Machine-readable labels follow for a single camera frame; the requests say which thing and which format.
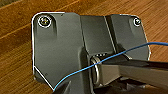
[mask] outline wooden surface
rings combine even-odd
[[[0,94],[52,93],[32,74],[31,18],[40,11],[137,15],[149,42],[168,42],[168,0],[19,0],[0,8]],[[168,47],[150,48],[150,60],[168,62]],[[166,94],[162,89],[148,91]]]

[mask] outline blue cable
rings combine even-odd
[[[128,52],[128,51],[131,51],[131,50],[134,50],[134,49],[137,49],[137,48],[141,48],[141,47],[147,46],[147,45],[163,45],[163,46],[168,46],[168,43],[165,43],[165,42],[148,42],[148,43],[146,43],[146,44],[142,44],[142,45],[140,45],[140,46],[137,46],[137,47],[134,47],[134,48],[125,50],[125,51],[123,51],[123,52],[120,52],[120,53],[118,53],[118,54],[109,56],[109,57],[107,57],[107,58],[101,60],[101,61],[98,62],[98,63],[95,63],[95,64],[90,65],[90,66],[88,66],[88,67],[85,67],[85,68],[83,68],[83,69],[80,69],[80,70],[78,70],[78,71],[75,71],[75,72],[73,72],[73,73],[71,73],[71,74],[68,74],[67,76],[65,76],[64,78],[62,78],[62,79],[57,83],[57,85],[54,87],[53,91],[55,91],[55,89],[58,87],[58,85],[61,84],[66,78],[68,78],[68,77],[70,77],[70,76],[72,76],[72,75],[74,75],[74,74],[77,74],[77,73],[79,73],[79,72],[82,72],[82,71],[84,71],[84,70],[87,70],[87,69],[89,69],[89,68],[91,68],[91,67],[93,67],[93,66],[95,66],[95,65],[97,65],[97,64],[99,64],[99,63],[102,63],[102,62],[104,62],[104,61],[106,61],[106,60],[108,60],[108,59],[110,59],[110,58],[113,58],[113,57],[122,55],[122,54],[124,54],[124,53],[126,53],[126,52]]]

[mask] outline wooden table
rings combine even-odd
[[[31,18],[40,11],[137,15],[149,42],[168,42],[168,0],[19,0],[0,8],[0,94],[52,93],[32,74]],[[150,49],[150,60],[168,62],[168,47]],[[147,91],[166,94],[158,88]]]

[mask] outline black plastic housing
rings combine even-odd
[[[48,27],[39,25],[49,17]],[[80,16],[75,13],[41,12],[32,19],[33,72],[52,89],[66,75],[90,65],[93,56],[113,55],[146,43],[142,24],[132,15]],[[132,59],[148,60],[149,48],[126,53]],[[55,94],[95,94],[91,71],[85,70],[63,81]]]

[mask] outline screw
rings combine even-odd
[[[47,28],[51,25],[51,19],[48,16],[41,16],[38,20],[38,23],[41,27]]]
[[[139,18],[135,18],[134,19],[134,25],[135,26],[140,26],[140,24],[141,24],[141,20]]]

